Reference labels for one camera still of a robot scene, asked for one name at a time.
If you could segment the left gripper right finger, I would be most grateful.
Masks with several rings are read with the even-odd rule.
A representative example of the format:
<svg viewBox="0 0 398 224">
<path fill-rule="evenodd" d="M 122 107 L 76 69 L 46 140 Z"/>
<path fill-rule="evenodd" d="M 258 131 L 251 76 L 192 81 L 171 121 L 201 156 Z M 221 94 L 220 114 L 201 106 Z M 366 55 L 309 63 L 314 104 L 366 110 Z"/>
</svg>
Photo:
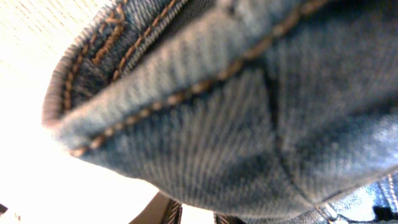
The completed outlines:
<svg viewBox="0 0 398 224">
<path fill-rule="evenodd" d="M 227 216 L 223 214 L 214 213 L 214 224 L 245 224 L 237 217 Z"/>
</svg>

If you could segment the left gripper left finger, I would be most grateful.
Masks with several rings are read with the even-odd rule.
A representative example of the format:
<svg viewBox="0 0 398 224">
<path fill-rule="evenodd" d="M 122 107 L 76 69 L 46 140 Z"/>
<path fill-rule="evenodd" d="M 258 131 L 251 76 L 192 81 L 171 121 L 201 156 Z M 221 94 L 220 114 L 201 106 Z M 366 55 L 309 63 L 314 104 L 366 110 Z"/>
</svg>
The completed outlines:
<svg viewBox="0 0 398 224">
<path fill-rule="evenodd" d="M 158 192 L 129 224 L 181 224 L 182 204 Z"/>
</svg>

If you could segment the light blue denim jeans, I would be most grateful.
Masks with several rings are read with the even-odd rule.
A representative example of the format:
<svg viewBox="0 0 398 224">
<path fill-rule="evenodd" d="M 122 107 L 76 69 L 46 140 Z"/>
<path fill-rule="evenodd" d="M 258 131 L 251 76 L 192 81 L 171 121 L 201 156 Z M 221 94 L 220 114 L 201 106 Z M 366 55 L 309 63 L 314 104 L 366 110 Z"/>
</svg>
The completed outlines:
<svg viewBox="0 0 398 224">
<path fill-rule="evenodd" d="M 42 122 L 73 157 L 244 223 L 396 223 L 397 2 L 107 1 Z"/>
</svg>

